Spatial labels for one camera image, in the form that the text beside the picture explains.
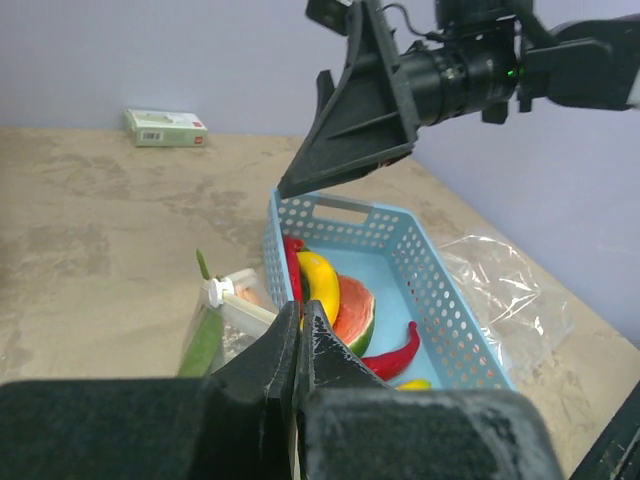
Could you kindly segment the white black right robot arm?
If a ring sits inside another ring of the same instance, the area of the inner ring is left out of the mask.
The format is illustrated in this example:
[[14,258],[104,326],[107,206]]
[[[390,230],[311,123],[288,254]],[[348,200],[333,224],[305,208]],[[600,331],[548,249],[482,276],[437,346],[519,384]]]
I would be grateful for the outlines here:
[[545,28],[529,1],[439,1],[437,27],[397,49],[378,1],[311,1],[307,17],[347,40],[339,80],[316,79],[311,129],[283,174],[284,198],[360,179],[409,156],[418,132],[480,113],[501,125],[516,99],[626,111],[639,104],[639,18]]

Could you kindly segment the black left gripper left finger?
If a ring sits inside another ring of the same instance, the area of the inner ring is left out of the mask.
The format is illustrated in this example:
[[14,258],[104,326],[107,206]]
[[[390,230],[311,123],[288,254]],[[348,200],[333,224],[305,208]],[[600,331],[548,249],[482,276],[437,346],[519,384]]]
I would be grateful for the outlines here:
[[300,308],[197,378],[20,381],[1,389],[5,479],[290,479]]

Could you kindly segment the green leafy vegetable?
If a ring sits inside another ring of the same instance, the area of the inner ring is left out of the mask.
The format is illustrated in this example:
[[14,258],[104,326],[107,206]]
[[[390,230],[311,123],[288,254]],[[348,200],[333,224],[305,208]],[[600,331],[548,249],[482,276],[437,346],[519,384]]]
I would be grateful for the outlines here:
[[224,323],[211,306],[209,288],[212,275],[202,252],[196,250],[196,259],[202,276],[198,301],[183,343],[178,377],[201,377],[211,372],[222,343]]

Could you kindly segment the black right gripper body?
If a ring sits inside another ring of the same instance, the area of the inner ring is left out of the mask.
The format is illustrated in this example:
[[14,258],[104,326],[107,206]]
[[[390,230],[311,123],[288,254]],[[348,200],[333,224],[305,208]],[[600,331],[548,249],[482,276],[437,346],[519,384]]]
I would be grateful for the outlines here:
[[438,49],[416,41],[401,56],[420,124],[476,112],[485,123],[504,124],[518,80],[515,21],[476,24],[446,36]]

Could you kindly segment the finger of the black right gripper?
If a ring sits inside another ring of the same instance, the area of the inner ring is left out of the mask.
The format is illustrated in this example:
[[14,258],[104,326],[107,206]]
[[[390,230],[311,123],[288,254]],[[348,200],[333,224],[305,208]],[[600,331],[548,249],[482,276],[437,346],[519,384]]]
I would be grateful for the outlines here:
[[417,141],[418,113],[408,75],[378,1],[356,1],[348,13],[343,73],[316,79],[311,129],[278,183],[282,196],[345,184],[407,157]]

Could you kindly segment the orange purple papaya slice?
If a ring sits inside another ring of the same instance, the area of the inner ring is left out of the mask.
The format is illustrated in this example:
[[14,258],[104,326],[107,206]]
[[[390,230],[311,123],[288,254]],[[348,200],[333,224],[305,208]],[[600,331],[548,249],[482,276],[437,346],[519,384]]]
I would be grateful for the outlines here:
[[252,287],[239,287],[235,290],[235,295],[253,305],[264,307],[262,295],[258,290]]

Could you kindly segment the clear polka dot zip bag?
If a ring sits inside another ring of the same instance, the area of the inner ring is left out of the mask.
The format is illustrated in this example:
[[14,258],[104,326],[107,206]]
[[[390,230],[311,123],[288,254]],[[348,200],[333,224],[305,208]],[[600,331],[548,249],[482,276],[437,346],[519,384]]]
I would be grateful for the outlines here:
[[[209,288],[209,300],[211,306],[222,317],[224,333],[219,353],[208,374],[221,368],[262,336],[277,314],[277,308],[254,269],[246,268],[228,275],[214,275],[211,272],[210,274],[213,279]],[[262,295],[264,307],[237,297],[235,290],[243,286],[258,290]]]

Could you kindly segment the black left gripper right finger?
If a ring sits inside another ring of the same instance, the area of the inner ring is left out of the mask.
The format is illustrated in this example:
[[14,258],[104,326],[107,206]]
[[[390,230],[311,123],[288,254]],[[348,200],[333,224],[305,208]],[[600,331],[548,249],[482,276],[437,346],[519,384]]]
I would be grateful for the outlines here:
[[504,389],[397,391],[305,306],[298,357],[304,479],[560,479],[544,421]]

